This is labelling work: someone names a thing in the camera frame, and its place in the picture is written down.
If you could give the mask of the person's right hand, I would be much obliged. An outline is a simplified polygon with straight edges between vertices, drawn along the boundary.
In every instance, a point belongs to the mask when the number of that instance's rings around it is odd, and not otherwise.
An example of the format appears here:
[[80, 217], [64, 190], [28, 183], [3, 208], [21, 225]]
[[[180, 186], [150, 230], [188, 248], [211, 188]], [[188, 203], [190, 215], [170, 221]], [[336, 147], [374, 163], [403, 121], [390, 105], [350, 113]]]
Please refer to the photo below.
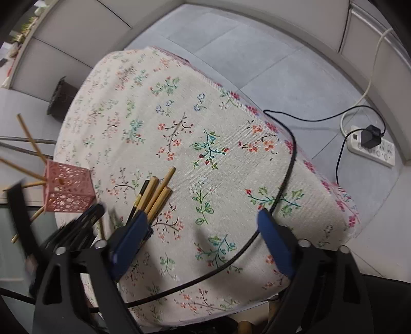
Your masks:
[[237, 327], [237, 334], [252, 334], [254, 325], [249, 321], [239, 321]]

